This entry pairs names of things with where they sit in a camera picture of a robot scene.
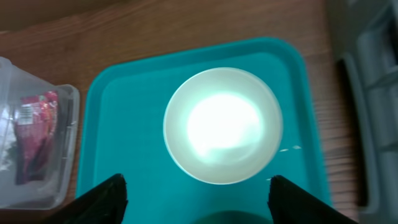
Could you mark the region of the red snack wrapper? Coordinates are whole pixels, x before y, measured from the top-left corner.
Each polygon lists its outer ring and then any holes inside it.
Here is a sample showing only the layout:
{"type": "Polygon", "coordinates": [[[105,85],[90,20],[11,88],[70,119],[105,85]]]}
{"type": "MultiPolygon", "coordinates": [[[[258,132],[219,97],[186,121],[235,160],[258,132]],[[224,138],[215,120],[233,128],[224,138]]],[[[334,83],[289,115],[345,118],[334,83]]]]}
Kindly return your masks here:
{"type": "Polygon", "coordinates": [[[58,121],[58,92],[21,98],[14,132],[17,143],[16,184],[44,180],[58,121]]]}

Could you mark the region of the white bowl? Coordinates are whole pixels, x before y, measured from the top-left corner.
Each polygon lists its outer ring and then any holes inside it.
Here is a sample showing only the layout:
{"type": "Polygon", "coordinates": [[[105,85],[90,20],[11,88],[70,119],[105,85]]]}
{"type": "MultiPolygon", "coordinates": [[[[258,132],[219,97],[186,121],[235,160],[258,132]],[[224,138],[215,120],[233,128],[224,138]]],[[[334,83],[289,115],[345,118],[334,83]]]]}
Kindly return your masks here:
{"type": "Polygon", "coordinates": [[[212,68],[187,79],[164,113],[170,157],[187,175],[208,184],[255,176],[277,154],[282,135],[282,110],[274,92],[238,68],[212,68]]]}

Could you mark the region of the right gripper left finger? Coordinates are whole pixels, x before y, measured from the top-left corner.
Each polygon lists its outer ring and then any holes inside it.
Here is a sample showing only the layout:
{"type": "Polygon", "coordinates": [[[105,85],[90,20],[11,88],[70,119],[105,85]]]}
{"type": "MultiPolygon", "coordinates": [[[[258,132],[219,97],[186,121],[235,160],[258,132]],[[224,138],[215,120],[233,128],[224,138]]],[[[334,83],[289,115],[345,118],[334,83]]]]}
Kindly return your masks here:
{"type": "Polygon", "coordinates": [[[44,224],[121,224],[127,207],[126,181],[115,174],[75,199],[44,224]]]}

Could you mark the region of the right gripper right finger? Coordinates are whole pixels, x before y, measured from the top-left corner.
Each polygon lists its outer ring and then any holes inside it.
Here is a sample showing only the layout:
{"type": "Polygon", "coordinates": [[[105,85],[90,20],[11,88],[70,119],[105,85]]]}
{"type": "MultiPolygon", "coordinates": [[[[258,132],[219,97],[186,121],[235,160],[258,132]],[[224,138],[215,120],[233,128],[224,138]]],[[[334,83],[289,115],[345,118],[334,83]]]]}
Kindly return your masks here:
{"type": "Polygon", "coordinates": [[[274,224],[357,224],[281,175],[271,178],[267,204],[274,224]]]}

